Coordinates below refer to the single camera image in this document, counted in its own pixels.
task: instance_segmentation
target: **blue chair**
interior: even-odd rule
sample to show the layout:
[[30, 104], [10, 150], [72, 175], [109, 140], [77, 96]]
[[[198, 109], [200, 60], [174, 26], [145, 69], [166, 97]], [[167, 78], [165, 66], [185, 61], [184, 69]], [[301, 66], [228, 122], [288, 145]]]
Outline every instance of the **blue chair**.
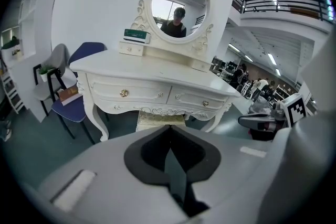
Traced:
[[[82, 59], [86, 56], [96, 54], [98, 52], [104, 51], [105, 50], [105, 45], [103, 43], [99, 42], [85, 42], [83, 43], [69, 58], [68, 65], [70, 65], [72, 62]], [[69, 133], [69, 135], [75, 139], [74, 135], [71, 133], [70, 129], [68, 126], [65, 124], [63, 118], [74, 121], [74, 122], [80, 122], [85, 135], [88, 137], [88, 139], [91, 141], [92, 144], [94, 143], [94, 140], [92, 139], [88, 129], [84, 125], [83, 120], [86, 117], [86, 113], [84, 110], [84, 102], [83, 102], [83, 97], [80, 97], [67, 105], [62, 105], [61, 101], [58, 99], [55, 99], [54, 92], [53, 92], [53, 85], [52, 85], [52, 78], [50, 77], [52, 74], [55, 74], [56, 77], [59, 76], [59, 74], [56, 71], [52, 71], [48, 73], [48, 84], [49, 84], [49, 91], [51, 94], [52, 101], [54, 102], [51, 106], [51, 109], [56, 112], [58, 115], [64, 129]]]

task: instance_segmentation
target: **chair seat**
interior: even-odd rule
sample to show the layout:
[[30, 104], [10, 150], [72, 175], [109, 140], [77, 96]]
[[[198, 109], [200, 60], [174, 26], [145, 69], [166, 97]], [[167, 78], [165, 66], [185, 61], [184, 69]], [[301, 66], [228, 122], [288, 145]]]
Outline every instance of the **chair seat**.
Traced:
[[58, 99], [52, 104], [51, 109], [54, 110], [57, 114], [61, 115], [63, 118], [74, 122], [81, 122], [86, 117], [83, 96], [64, 106]]
[[[52, 88], [54, 92], [57, 92], [61, 88], [61, 85], [59, 84], [58, 80], [55, 78], [52, 78], [51, 82], [53, 84]], [[50, 91], [49, 91], [49, 85], [47, 82], [41, 82], [38, 85], [36, 85], [33, 90], [33, 93], [34, 93], [35, 98], [40, 101], [47, 100], [48, 98], [51, 97]]]

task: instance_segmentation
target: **white pot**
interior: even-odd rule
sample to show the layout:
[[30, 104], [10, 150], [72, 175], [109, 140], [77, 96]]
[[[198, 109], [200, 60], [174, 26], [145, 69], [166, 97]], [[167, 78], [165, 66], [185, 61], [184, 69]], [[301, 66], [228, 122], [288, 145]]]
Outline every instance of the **white pot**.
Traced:
[[42, 78], [42, 80], [43, 80], [44, 82], [47, 82], [47, 81], [48, 81], [47, 73], [45, 73], [45, 74], [40, 74], [40, 76], [41, 76], [41, 78]]

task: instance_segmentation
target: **railing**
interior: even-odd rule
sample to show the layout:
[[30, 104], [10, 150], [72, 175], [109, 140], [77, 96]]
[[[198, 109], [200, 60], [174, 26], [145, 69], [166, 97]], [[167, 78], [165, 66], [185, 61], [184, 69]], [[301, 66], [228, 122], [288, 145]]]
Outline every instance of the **railing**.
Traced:
[[202, 16], [200, 16], [200, 17], [198, 17], [198, 18], [196, 18], [196, 23], [195, 23], [195, 25], [199, 25], [199, 24], [201, 24], [201, 23], [203, 22], [203, 20], [204, 20], [204, 17], [205, 17], [205, 14], [202, 15]]
[[334, 24], [333, 8], [323, 0], [245, 0], [242, 8], [240, 13], [289, 12]]
[[232, 0], [232, 7], [240, 13], [244, 12], [244, 6], [246, 6], [246, 0]]

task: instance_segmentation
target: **black chair leg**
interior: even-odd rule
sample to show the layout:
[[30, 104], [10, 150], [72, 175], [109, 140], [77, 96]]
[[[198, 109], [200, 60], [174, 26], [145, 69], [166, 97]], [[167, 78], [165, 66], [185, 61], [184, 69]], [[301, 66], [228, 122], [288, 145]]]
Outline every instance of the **black chair leg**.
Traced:
[[110, 120], [109, 120], [109, 116], [107, 115], [107, 113], [106, 113], [106, 112], [104, 112], [104, 113], [105, 113], [106, 120], [107, 120], [107, 121], [110, 121]]
[[64, 120], [63, 120], [63, 117], [59, 114], [57, 114], [59, 120], [61, 121], [64, 129], [68, 132], [68, 134], [72, 137], [72, 139], [75, 139], [74, 135], [71, 133], [71, 131], [69, 130], [68, 126], [65, 124]]
[[43, 107], [44, 113], [46, 113], [46, 116], [49, 116], [49, 114], [48, 114], [48, 111], [47, 111], [47, 109], [46, 109], [46, 106], [44, 105], [44, 102], [43, 102], [43, 101], [41, 101], [41, 104], [42, 104], [42, 107]]
[[88, 137], [88, 139], [91, 141], [91, 143], [94, 145], [94, 144], [95, 144], [95, 142], [94, 142], [94, 140], [92, 139], [92, 137], [91, 137], [91, 135], [90, 135], [90, 133], [89, 133], [88, 129], [86, 128], [86, 126], [85, 126], [84, 122], [82, 121], [82, 122], [80, 123], [80, 125], [82, 125], [82, 128], [83, 128], [83, 130], [84, 130], [84, 132], [85, 132], [86, 136], [87, 136], [87, 137]]

